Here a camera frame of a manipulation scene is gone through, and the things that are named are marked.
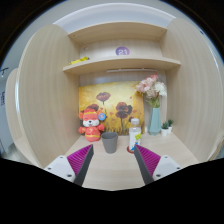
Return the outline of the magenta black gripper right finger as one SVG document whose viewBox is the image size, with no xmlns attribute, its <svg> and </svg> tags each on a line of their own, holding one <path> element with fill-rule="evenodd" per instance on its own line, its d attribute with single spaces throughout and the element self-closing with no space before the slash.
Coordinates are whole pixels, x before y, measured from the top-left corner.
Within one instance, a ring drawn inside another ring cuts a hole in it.
<svg viewBox="0 0 224 224">
<path fill-rule="evenodd" d="M 181 170 L 181 166 L 170 156 L 159 156 L 140 145 L 135 146 L 134 155 L 145 184 L 152 183 Z"/>
</svg>

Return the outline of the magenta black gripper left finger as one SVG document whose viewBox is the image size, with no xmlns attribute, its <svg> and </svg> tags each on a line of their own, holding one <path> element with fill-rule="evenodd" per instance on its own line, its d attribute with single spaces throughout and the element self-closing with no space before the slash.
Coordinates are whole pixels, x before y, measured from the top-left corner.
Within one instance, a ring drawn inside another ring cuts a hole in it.
<svg viewBox="0 0 224 224">
<path fill-rule="evenodd" d="M 93 154 L 93 145 L 90 144 L 69 156 L 58 156 L 45 168 L 45 171 L 82 186 Z"/>
</svg>

